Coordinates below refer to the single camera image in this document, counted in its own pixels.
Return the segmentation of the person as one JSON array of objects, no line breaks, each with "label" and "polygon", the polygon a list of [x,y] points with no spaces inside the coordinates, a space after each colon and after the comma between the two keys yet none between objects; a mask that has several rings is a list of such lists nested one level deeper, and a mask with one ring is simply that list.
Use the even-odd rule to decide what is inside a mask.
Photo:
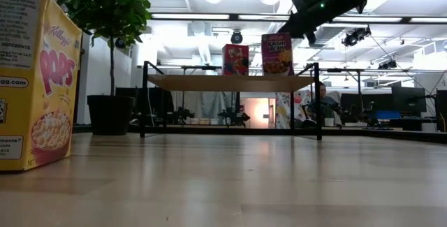
[{"label": "person", "polygon": [[[321,110],[321,121],[324,122],[326,119],[333,119],[336,122],[335,115],[340,116],[342,114],[342,108],[336,100],[327,95],[326,86],[319,82],[319,94],[320,94],[320,110]],[[310,119],[316,121],[316,101],[313,100],[310,103],[310,107],[307,108],[308,116]]]}]

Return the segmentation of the black track spotlights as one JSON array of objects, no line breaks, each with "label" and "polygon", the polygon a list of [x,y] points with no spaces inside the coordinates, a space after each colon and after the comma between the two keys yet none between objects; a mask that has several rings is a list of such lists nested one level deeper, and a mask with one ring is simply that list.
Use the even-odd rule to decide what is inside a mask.
[{"label": "black track spotlights", "polygon": [[356,28],[352,31],[346,33],[345,38],[342,39],[342,44],[346,47],[352,47],[358,42],[365,39],[365,37],[370,36],[371,30],[369,27],[366,28]]},{"label": "black track spotlights", "polygon": [[381,62],[377,69],[378,70],[388,70],[388,69],[393,69],[393,68],[397,68],[397,62],[393,59],[389,59],[387,61]]}]

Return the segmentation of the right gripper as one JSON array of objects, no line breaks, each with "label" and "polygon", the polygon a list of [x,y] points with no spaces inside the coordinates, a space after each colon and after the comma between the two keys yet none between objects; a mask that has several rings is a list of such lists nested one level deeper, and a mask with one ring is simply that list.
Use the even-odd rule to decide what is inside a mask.
[{"label": "right gripper", "polygon": [[300,10],[296,13],[291,13],[288,21],[278,30],[279,33],[289,33],[291,38],[304,38],[310,45],[316,42],[316,25],[315,25],[315,9]]}]

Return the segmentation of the red Froot Loops cereal box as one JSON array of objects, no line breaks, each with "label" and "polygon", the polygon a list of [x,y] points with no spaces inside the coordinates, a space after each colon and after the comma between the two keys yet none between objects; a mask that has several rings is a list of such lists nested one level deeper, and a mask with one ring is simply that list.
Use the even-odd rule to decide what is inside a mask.
[{"label": "red Froot Loops cereal box", "polygon": [[223,46],[222,74],[249,74],[249,47],[247,45],[226,44]]}]

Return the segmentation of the yellow Corn Pops cereal box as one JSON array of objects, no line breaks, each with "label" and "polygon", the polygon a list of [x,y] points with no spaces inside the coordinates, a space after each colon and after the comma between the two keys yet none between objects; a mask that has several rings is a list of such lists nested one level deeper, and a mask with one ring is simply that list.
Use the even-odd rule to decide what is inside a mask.
[{"label": "yellow Corn Pops cereal box", "polygon": [[70,156],[81,45],[55,0],[0,0],[0,172]]}]

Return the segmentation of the green leafy plant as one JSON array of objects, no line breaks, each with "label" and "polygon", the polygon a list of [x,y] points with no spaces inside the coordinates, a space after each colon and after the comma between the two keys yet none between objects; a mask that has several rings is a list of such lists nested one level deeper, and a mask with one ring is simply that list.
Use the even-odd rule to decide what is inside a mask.
[{"label": "green leafy plant", "polygon": [[67,16],[91,36],[91,45],[97,38],[107,40],[110,59],[110,94],[115,94],[115,41],[124,47],[141,42],[151,18],[149,0],[57,0],[65,6]]}]

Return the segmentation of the white hanging cloth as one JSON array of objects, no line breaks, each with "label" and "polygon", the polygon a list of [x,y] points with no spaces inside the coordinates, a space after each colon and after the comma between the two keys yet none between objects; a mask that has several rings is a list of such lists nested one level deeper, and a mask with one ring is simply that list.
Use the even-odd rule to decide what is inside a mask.
[{"label": "white hanging cloth", "polygon": [[235,105],[236,93],[230,91],[172,91],[175,109],[183,107],[195,118],[220,119],[218,114]]}]

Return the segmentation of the wooden shelf with black frame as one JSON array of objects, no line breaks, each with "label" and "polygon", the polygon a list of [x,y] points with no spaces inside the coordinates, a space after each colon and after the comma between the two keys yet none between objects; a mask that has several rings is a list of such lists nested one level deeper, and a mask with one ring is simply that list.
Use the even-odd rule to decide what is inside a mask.
[{"label": "wooden shelf with black frame", "polygon": [[161,134],[210,134],[210,135],[241,135],[241,136],[316,136],[323,137],[321,122],[317,121],[313,129],[295,128],[294,93],[295,91],[314,85],[316,104],[321,104],[319,95],[319,65],[317,63],[306,66],[294,76],[246,76],[246,75],[166,75],[149,61],[142,67],[143,94],[148,95],[148,83],[152,83],[162,91],[229,91],[229,92],[272,92],[288,93],[290,95],[290,128],[289,129],[242,129],[242,128],[211,128],[201,131],[199,128],[181,129],[168,127],[166,122],[162,126],[146,127],[146,109],[142,109],[139,125],[140,137],[146,133]]}]

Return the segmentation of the colourful patterned cloth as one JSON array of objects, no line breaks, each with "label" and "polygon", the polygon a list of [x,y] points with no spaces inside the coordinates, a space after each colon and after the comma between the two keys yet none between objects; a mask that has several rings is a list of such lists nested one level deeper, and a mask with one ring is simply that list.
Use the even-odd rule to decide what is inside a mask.
[{"label": "colourful patterned cloth", "polygon": [[[311,101],[309,90],[296,91],[294,93],[294,125],[300,128],[301,123],[306,120],[304,105]],[[291,96],[288,93],[275,94],[275,126],[276,129],[290,129],[291,120]]]}]

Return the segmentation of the blue lit monitor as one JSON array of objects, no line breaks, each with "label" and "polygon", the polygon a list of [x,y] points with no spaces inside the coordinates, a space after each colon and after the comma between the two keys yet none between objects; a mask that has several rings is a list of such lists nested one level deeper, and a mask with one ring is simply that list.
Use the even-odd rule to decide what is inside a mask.
[{"label": "blue lit monitor", "polygon": [[391,119],[400,119],[401,114],[398,111],[392,111],[392,110],[377,110],[374,113],[374,116],[377,119],[385,119],[385,120],[391,120]]}]

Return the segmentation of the long ceiling light bar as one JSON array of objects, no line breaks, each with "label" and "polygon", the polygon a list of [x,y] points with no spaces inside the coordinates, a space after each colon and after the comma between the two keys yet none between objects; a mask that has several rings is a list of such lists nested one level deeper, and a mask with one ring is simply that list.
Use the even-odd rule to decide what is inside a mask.
[{"label": "long ceiling light bar", "polygon": [[[157,21],[232,21],[232,22],[285,22],[289,15],[283,14],[221,14],[221,13],[152,13],[151,20]],[[330,23],[348,24],[447,24],[447,17],[385,17],[375,15],[339,16]]]}]

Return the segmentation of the purple Raisin Bran cereal box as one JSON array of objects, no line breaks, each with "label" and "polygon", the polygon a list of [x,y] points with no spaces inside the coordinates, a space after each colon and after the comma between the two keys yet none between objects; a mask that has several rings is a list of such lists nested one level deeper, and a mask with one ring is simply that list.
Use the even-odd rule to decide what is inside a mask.
[{"label": "purple Raisin Bran cereal box", "polygon": [[289,33],[263,34],[261,36],[263,75],[291,76],[293,51]]}]

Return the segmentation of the black plant pot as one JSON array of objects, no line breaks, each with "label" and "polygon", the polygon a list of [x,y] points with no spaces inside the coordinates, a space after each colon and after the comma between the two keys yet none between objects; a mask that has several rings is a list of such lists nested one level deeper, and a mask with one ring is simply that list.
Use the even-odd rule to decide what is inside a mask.
[{"label": "black plant pot", "polygon": [[87,97],[91,130],[96,136],[126,135],[135,99],[127,96],[90,95]]}]

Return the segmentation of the black computer monitor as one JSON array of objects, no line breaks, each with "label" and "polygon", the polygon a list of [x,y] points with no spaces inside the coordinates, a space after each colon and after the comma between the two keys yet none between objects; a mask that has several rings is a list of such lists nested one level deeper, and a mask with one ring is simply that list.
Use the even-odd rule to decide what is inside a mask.
[{"label": "black computer monitor", "polygon": [[400,112],[422,113],[427,111],[425,90],[416,87],[392,87],[393,106]]},{"label": "black computer monitor", "polygon": [[363,110],[387,111],[393,110],[393,98],[391,94],[342,94],[340,100],[343,109],[352,109],[353,114],[359,114]]}]

